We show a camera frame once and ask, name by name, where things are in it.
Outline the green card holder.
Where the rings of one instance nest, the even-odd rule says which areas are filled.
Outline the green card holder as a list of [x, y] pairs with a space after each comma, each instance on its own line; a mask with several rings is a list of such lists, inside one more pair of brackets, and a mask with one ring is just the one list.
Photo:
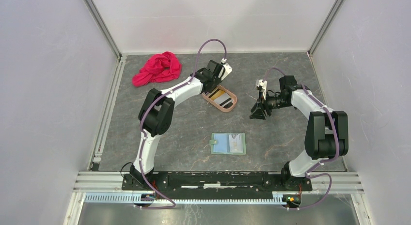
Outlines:
[[246, 155], [246, 137], [245, 133], [242, 134], [244, 152], [243, 153], [230, 153], [229, 150], [229, 135], [234, 133], [212, 133], [209, 145], [211, 147], [211, 153], [216, 155]]

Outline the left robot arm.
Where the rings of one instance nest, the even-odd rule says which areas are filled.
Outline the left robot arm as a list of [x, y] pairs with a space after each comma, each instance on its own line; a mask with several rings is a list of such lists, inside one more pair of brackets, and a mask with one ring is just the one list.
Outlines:
[[174, 109], [187, 99], [210, 93], [232, 72], [232, 67], [223, 58], [211, 60], [182, 81], [164, 90], [151, 89], [139, 113], [141, 140], [137, 157], [130, 168], [134, 184], [141, 190], [152, 185], [154, 157], [162, 135], [169, 129]]

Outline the pink oval tray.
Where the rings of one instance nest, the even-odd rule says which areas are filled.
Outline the pink oval tray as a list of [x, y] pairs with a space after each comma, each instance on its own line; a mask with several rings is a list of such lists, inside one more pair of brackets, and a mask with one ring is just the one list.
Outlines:
[[202, 93], [201, 95], [208, 103], [224, 113], [230, 112], [237, 104], [237, 96], [221, 85], [217, 86], [211, 93]]

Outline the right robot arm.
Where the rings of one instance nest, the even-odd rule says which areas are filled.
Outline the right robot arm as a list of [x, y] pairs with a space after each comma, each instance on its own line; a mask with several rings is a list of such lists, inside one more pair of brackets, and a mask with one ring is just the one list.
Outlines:
[[348, 153], [348, 115], [322, 103], [292, 75], [281, 77], [279, 83], [280, 91], [270, 95], [268, 82], [256, 81], [258, 98], [249, 118], [265, 120], [274, 109], [287, 107], [299, 110], [307, 118], [304, 150], [281, 170], [280, 185], [292, 190], [299, 185], [299, 178], [309, 177], [319, 166]]

